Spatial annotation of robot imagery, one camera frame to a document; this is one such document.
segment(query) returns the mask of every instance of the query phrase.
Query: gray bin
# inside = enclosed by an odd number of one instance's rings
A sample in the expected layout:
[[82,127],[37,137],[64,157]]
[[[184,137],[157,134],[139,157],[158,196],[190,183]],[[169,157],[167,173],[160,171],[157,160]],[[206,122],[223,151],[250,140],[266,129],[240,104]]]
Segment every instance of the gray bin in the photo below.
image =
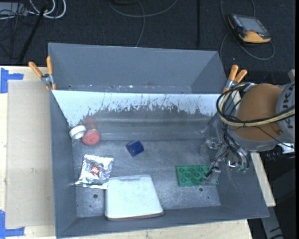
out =
[[[218,185],[178,185],[177,165],[215,154],[199,150],[226,82],[218,52],[49,43],[48,53],[58,238],[269,216],[252,161],[245,174],[223,164]],[[101,141],[71,140],[71,127],[91,118]],[[126,144],[135,139],[145,150],[133,157]],[[149,174],[165,214],[107,220],[105,190],[74,186],[84,154],[114,156],[113,177]]]

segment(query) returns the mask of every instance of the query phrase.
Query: clamp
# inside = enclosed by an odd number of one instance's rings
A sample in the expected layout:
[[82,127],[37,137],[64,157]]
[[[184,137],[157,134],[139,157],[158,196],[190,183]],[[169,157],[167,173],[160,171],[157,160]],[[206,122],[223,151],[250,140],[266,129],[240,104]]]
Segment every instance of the clamp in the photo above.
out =
[[223,89],[223,92],[228,91],[231,87],[240,83],[248,72],[246,69],[243,69],[238,74],[237,73],[238,73],[238,65],[233,65],[231,67],[230,74],[229,74],[228,80],[225,84],[225,87]]
[[48,68],[48,73],[43,74],[40,69],[34,64],[33,62],[29,62],[29,67],[32,68],[32,70],[35,72],[35,74],[40,77],[41,81],[46,85],[47,90],[50,89],[50,87],[53,90],[56,90],[56,84],[54,83],[53,80],[53,69],[52,69],[52,63],[51,63],[51,57],[47,56],[46,58],[46,65]]

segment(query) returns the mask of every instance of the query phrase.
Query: wooden table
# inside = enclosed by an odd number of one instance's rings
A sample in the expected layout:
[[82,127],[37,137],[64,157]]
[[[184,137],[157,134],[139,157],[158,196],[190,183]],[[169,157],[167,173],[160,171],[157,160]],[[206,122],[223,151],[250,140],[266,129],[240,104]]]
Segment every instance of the wooden table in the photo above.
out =
[[[22,81],[36,82],[44,88],[44,84],[34,74],[29,67],[15,67],[15,66],[0,66],[9,70],[9,73],[22,73],[24,78]],[[47,73],[47,68],[40,67],[43,73]],[[6,195],[6,162],[7,162],[7,115],[8,115],[8,93],[0,94],[0,210],[5,211],[5,195]],[[252,159],[257,171],[259,182],[261,184],[264,198],[268,207],[275,206],[265,170],[263,168],[261,159],[257,153],[252,153]],[[40,225],[40,226],[26,226],[26,238],[55,238],[54,226]],[[129,238],[129,239],[142,239],[142,238],[207,238],[207,239],[251,239],[251,232],[247,220],[229,221],[229,222],[215,222],[210,224],[181,226],[175,228],[145,230],[135,232],[116,233],[109,235],[99,235],[84,238],[93,239],[108,239],[108,238]]]

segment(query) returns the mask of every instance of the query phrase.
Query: crumpled foil wrapper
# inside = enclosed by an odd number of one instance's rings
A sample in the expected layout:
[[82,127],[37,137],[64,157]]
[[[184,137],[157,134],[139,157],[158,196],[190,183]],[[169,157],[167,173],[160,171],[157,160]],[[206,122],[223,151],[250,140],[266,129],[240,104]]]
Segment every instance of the crumpled foil wrapper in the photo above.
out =
[[81,174],[79,179],[75,182],[75,185],[107,189],[113,162],[114,158],[110,156],[105,157],[85,154]]

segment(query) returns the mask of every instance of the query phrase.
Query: white cap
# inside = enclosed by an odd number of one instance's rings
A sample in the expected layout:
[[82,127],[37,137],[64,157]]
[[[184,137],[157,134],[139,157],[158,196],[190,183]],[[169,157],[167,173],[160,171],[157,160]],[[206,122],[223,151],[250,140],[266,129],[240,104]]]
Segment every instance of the white cap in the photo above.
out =
[[84,136],[85,132],[85,126],[79,125],[70,130],[70,137],[72,140],[80,139],[82,136]]

